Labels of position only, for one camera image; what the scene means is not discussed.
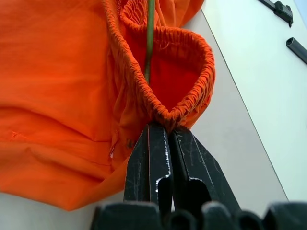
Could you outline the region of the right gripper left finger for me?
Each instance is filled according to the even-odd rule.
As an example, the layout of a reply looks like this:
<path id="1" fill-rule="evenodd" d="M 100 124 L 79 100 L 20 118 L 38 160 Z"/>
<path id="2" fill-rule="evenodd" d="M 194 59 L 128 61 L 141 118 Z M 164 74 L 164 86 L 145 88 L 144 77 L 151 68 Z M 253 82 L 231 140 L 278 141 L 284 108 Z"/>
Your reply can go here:
<path id="1" fill-rule="evenodd" d="M 158 123 L 146 124 L 128 160 L 124 200 L 145 201 L 171 211 L 173 170 L 167 132 Z"/>

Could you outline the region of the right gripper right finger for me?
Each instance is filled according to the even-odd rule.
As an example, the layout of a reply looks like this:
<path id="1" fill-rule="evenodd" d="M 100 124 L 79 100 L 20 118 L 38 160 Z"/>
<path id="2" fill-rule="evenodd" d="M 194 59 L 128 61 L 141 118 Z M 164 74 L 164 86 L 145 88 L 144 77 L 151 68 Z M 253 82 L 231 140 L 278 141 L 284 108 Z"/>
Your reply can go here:
<path id="1" fill-rule="evenodd" d="M 200 211 L 204 203 L 217 201 L 230 211 L 240 210 L 219 163 L 190 130 L 181 126 L 172 131 L 168 141 L 175 208 Z"/>

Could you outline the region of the orange shorts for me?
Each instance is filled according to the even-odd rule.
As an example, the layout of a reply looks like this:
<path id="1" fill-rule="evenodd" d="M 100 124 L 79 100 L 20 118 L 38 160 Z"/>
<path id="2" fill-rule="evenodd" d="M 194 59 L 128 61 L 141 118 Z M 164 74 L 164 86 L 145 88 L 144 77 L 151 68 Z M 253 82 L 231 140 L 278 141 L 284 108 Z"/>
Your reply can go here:
<path id="1" fill-rule="evenodd" d="M 74 210 L 124 187 L 144 126 L 191 128 L 215 81 L 204 0 L 0 0 L 0 192 Z"/>

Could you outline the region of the green wire hanger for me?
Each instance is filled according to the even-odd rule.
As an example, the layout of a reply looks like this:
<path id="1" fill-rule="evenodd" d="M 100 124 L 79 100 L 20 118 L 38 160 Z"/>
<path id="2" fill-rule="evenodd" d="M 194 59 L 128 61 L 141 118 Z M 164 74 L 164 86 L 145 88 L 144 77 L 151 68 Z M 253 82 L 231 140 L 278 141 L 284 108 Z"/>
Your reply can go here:
<path id="1" fill-rule="evenodd" d="M 151 59 L 154 45 L 155 0 L 147 0 L 147 37 L 144 77 L 150 83 Z"/>

